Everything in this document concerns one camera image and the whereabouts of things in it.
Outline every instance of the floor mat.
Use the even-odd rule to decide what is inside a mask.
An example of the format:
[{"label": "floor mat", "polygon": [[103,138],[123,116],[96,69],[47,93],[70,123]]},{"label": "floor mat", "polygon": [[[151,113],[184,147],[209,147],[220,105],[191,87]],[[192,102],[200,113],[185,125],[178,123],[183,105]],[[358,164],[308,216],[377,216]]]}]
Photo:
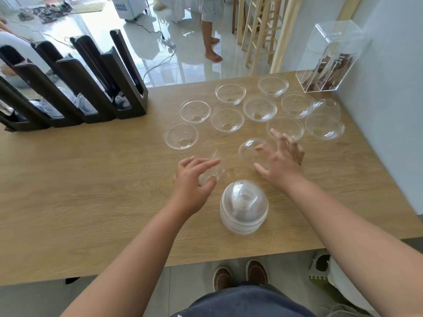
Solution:
[{"label": "floor mat", "polygon": [[93,2],[86,4],[77,4],[73,7],[71,14],[75,13],[89,13],[103,11],[106,2]]}]

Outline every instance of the forearm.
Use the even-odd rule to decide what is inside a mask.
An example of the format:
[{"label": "forearm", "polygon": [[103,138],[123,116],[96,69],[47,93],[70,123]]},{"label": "forearm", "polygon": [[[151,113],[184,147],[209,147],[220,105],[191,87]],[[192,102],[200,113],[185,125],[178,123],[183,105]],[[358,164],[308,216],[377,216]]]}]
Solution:
[{"label": "forearm", "polygon": [[342,270],[383,316],[422,314],[423,255],[304,180],[288,197]]},{"label": "forearm", "polygon": [[173,206],[163,208],[62,317],[142,316],[186,220]]}]

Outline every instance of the left hand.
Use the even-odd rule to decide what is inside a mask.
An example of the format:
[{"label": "left hand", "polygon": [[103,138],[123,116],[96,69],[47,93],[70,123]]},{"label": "left hand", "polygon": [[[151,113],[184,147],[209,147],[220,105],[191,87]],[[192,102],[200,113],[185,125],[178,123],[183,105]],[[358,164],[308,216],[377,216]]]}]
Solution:
[{"label": "left hand", "polygon": [[198,184],[199,175],[218,165],[220,159],[209,160],[196,157],[186,158],[178,163],[175,186],[168,205],[191,216],[200,210],[216,186],[215,176],[209,178],[204,186]]}]

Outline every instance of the shoe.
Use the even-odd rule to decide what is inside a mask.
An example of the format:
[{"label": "shoe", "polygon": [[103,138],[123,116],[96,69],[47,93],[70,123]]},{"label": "shoe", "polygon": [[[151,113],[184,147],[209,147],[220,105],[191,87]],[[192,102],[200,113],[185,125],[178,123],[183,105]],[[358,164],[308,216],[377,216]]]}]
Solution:
[{"label": "shoe", "polygon": [[213,276],[213,288],[215,292],[234,286],[234,279],[228,268],[219,267]]},{"label": "shoe", "polygon": [[266,269],[264,269],[263,265],[256,260],[250,260],[247,263],[246,275],[247,281],[256,286],[267,285],[269,283]]}]

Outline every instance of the shorts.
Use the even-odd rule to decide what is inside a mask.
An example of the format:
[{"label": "shorts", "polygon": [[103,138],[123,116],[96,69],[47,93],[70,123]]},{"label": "shorts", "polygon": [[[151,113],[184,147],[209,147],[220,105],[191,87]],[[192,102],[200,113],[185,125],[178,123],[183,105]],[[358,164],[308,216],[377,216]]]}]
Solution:
[{"label": "shorts", "polygon": [[198,0],[198,8],[205,22],[217,22],[223,16],[223,0]]}]

